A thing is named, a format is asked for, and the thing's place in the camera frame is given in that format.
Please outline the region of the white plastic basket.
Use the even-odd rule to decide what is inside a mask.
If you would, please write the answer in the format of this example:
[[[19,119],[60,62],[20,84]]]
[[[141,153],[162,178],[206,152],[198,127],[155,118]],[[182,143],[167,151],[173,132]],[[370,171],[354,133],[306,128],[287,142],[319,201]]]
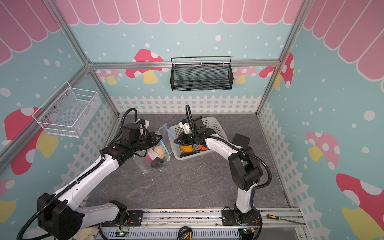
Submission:
[[[216,137],[220,137],[228,141],[227,135],[225,134],[222,126],[220,125],[219,121],[215,117],[202,118],[202,123],[207,129],[207,131],[203,134],[203,137],[205,137],[208,133],[213,133]],[[196,158],[202,157],[204,155],[214,153],[214,151],[212,150],[205,150],[205,151],[199,151],[198,153],[193,155],[182,157],[182,154],[184,154],[184,152],[182,151],[180,145],[175,144],[175,140],[181,135],[181,133],[184,133],[184,132],[185,131],[183,130],[183,128],[181,128],[179,125],[168,127],[168,135],[169,135],[169,140],[171,142],[171,148],[177,160],[190,160],[195,157]]]

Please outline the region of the clear zip top bag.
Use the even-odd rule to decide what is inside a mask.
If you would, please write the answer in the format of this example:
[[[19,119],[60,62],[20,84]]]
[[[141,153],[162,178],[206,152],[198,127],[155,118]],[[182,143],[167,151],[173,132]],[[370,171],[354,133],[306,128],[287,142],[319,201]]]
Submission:
[[[164,124],[155,131],[156,135],[163,137],[160,142],[155,147],[146,151],[139,151],[133,156],[133,161],[143,174],[156,171],[174,160],[174,151],[168,133],[168,126]]]

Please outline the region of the dark food piece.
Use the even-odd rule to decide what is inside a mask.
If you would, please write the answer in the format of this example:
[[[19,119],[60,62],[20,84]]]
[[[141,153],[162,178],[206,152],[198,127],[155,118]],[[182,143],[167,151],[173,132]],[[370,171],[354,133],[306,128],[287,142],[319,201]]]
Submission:
[[[158,169],[160,167],[162,167],[164,165],[164,162],[160,161],[160,162],[151,162],[151,167],[154,168],[154,169]]]

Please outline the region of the pink food ball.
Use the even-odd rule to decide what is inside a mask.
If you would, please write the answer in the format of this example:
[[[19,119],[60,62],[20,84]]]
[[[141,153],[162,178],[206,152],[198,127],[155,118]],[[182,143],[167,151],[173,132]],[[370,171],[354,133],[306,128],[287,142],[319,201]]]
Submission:
[[[157,157],[158,157],[158,154],[156,152],[154,152],[153,150],[150,150],[150,151],[147,152],[146,159],[147,159],[148,162],[151,163]]]

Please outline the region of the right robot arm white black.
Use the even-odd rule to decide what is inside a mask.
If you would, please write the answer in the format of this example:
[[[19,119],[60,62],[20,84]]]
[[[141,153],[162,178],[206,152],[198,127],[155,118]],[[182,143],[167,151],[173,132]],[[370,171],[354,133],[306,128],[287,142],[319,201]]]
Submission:
[[[235,135],[232,142],[221,137],[218,131],[204,125],[203,118],[186,118],[177,126],[180,132],[174,143],[180,147],[199,146],[213,151],[228,161],[233,182],[238,188],[233,209],[223,209],[223,224],[227,226],[263,225],[261,212],[254,206],[254,196],[258,189],[267,187],[272,181],[269,166],[249,146],[250,139]]]

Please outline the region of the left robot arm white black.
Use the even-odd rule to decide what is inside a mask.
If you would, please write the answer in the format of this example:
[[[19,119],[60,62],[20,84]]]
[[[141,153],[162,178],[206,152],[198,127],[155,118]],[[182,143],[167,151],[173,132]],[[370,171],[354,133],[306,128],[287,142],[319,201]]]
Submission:
[[[139,152],[147,152],[161,142],[163,137],[149,132],[147,123],[138,119],[137,109],[131,108],[123,116],[126,117],[130,112],[134,112],[134,123],[125,124],[125,118],[122,118],[119,132],[99,151],[99,157],[89,168],[55,193],[45,193],[38,198],[37,212],[21,228],[18,240],[24,238],[34,221],[46,231],[46,234],[37,237],[38,240],[51,236],[57,240],[69,240],[80,230],[99,227],[105,222],[120,228],[128,227],[133,222],[134,218],[127,206],[116,200],[88,208],[80,206],[85,197],[109,174]]]

